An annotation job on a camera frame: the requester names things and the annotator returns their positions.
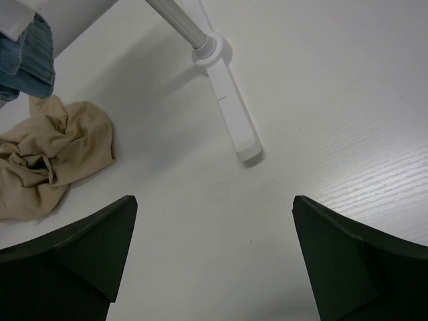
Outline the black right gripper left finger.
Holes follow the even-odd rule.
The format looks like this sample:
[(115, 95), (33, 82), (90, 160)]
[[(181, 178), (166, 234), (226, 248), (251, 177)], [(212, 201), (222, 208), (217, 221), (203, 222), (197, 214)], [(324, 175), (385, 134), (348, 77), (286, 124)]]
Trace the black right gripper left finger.
[(105, 320), (117, 299), (138, 204), (125, 196), (1, 250), (2, 320)]

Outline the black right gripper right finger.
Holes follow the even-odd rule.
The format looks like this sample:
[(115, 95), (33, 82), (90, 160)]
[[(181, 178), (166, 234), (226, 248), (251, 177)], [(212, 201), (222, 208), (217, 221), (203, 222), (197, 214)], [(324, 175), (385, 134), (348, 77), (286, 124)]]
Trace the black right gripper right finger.
[(292, 214), (321, 320), (427, 319), (427, 247), (306, 196)]

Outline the beige t shirt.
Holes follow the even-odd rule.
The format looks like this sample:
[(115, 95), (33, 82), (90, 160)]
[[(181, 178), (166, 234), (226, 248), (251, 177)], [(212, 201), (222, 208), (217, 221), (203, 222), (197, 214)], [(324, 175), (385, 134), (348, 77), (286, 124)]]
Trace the beige t shirt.
[(51, 213), (72, 183), (115, 161), (107, 114), (83, 101), (29, 98), (30, 117), (1, 135), (1, 219)]

